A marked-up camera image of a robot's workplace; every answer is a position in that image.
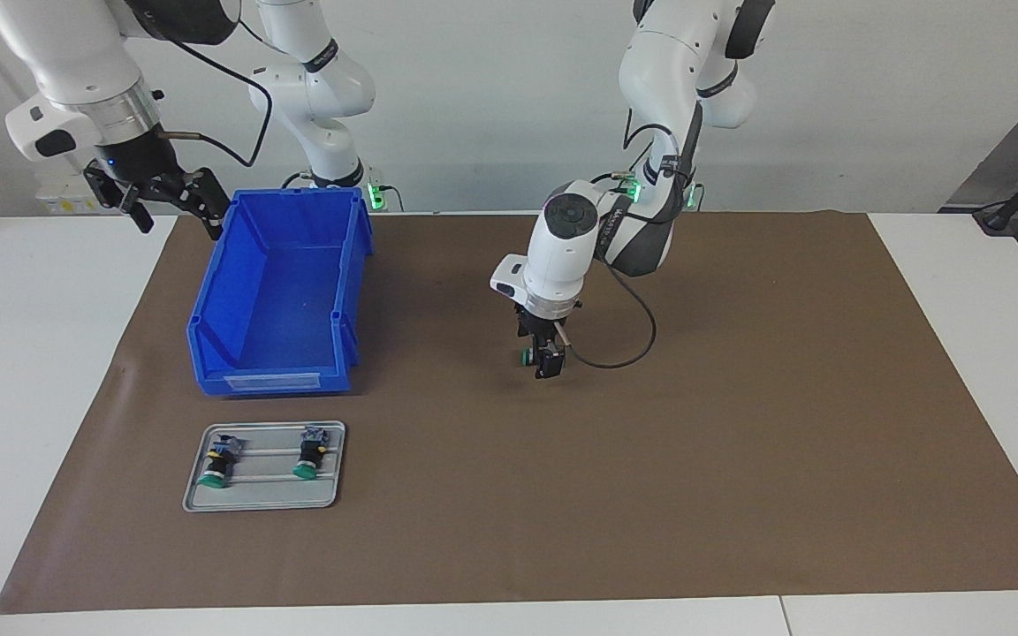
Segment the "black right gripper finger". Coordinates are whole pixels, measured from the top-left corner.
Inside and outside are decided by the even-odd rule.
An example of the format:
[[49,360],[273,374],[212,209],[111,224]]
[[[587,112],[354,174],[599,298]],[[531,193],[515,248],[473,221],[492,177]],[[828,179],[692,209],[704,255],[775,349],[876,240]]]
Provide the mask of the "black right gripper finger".
[[182,180],[182,209],[197,217],[211,241],[218,241],[231,197],[210,168],[185,173]]
[[125,190],[102,168],[86,168],[84,180],[98,204],[107,209],[115,209],[130,218],[142,233],[152,231],[154,220],[142,205],[138,186],[130,185]]

